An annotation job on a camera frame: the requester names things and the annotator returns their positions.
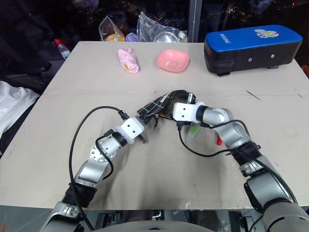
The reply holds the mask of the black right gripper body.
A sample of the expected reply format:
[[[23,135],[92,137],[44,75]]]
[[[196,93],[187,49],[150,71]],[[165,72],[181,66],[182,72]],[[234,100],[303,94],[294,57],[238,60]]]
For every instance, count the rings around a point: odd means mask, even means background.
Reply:
[[[193,93],[185,92],[183,94],[183,103],[195,104],[196,103],[196,96]]]

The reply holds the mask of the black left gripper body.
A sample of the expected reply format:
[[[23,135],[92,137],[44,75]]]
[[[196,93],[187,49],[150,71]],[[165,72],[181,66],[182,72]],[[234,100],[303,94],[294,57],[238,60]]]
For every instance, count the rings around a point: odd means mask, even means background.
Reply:
[[[146,126],[150,123],[152,116],[138,116],[137,119],[138,121],[143,125]]]

